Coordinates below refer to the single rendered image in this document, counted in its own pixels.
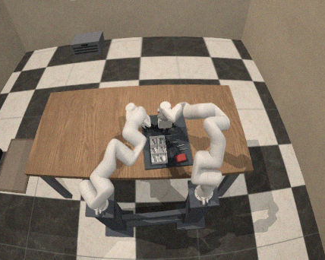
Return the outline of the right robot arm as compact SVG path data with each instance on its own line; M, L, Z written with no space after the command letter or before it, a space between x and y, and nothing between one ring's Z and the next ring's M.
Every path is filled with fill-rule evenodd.
M205 201L207 200L208 203L208 200L213 196L213 190L222 181L222 173L215 169L222 166L226 149L226 138L222 131L229 129L230 120L213 103L190 105L183 102L171 108L169 102L162 102L157 109L158 117L164 122L169 121L171 123L176 122L182 115L188 120L205 119L203 125L210 137L210 151L198 151L195 154L191 173L191 182L194 185L200 185L200 188L198 189L199 186L197 186L194 191L195 197L200 201L202 200L203 205L205 205Z

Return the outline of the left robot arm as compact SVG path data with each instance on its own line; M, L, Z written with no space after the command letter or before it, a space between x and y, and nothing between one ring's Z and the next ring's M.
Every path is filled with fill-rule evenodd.
M136 109L135 109L136 108ZM132 166L147 142L147 138L141 134L138 129L147 117L146 110L129 103L125 107L126 123L122 131L123 138L134 149L131 150L118 139L113 138L107 148L103 160L98 167L91 173L90 180L85 179L79 183L78 189L87 203L88 207L101 214L107 209L109 201L107 200L114 192L114 185L108 179L116 169L116 160L120 160L126 166ZM97 194L96 194L97 192Z

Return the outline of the red rectangular block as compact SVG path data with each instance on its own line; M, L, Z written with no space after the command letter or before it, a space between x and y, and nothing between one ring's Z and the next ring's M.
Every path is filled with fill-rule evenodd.
M177 163L180 163L180 162L183 162L183 161L187 160L185 154L175 155L175 159L176 159Z

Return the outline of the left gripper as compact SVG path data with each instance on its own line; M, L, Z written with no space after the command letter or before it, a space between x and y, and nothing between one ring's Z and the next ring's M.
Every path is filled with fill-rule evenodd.
M147 130L153 130L154 129L154 125L151 123L150 117L148 115L147 115L146 119L144 120L144 122L142 123L142 126L144 128L146 128Z

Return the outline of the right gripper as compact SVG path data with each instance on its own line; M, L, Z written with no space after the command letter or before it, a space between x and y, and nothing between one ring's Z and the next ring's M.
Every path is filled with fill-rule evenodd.
M156 124L157 128L161 128L161 131L163 132L163 128L166 128L166 131L168 132L169 128L171 128L174 124L169 121L162 121L160 118L158 118L158 123Z

